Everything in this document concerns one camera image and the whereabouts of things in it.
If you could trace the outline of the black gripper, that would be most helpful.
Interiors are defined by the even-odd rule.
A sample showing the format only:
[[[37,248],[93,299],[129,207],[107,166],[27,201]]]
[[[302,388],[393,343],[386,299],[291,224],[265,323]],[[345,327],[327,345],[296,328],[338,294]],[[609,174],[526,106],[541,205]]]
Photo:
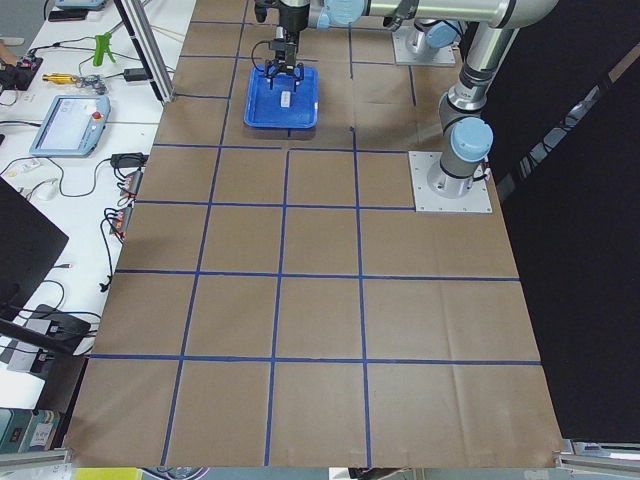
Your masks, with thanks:
[[[308,0],[279,0],[279,25],[288,33],[299,33],[308,27]]]
[[[293,65],[287,64],[285,60],[281,59],[268,60],[264,64],[264,77],[268,82],[270,90],[273,89],[274,79],[279,74],[292,75],[292,77],[294,78],[293,89],[296,90],[298,86],[304,81],[305,67],[303,63]]]

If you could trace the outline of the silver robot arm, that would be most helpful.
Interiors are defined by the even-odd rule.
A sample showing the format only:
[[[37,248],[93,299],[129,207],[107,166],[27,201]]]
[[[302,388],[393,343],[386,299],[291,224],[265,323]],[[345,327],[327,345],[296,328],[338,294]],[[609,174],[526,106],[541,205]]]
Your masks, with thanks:
[[[463,36],[464,28],[453,20],[416,19],[392,33],[368,32],[376,33],[378,40],[390,41],[395,65],[453,67],[456,64],[454,47]],[[254,70],[266,80],[269,89],[274,89],[276,81],[283,79],[296,91],[311,79],[310,60],[298,58],[299,41],[299,32],[278,26],[273,39],[254,45],[251,53]]]
[[[362,16],[373,16],[381,17],[391,31],[409,19],[478,24],[459,79],[440,100],[445,148],[427,174],[434,193],[457,199],[471,190],[474,173],[493,143],[490,126],[479,116],[505,54],[520,28],[537,23],[556,5],[555,1],[323,1],[320,12],[329,26],[349,26]]]

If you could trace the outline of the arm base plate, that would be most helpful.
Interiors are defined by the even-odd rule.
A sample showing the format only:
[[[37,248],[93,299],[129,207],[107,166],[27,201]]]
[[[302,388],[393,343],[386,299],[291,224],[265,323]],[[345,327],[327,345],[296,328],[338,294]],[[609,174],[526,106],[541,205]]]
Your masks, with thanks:
[[[488,180],[482,165],[466,179],[447,175],[441,152],[409,151],[414,207],[417,213],[491,214]]]
[[[453,67],[456,59],[450,46],[433,48],[426,34],[413,26],[403,26],[392,34],[397,65]]]

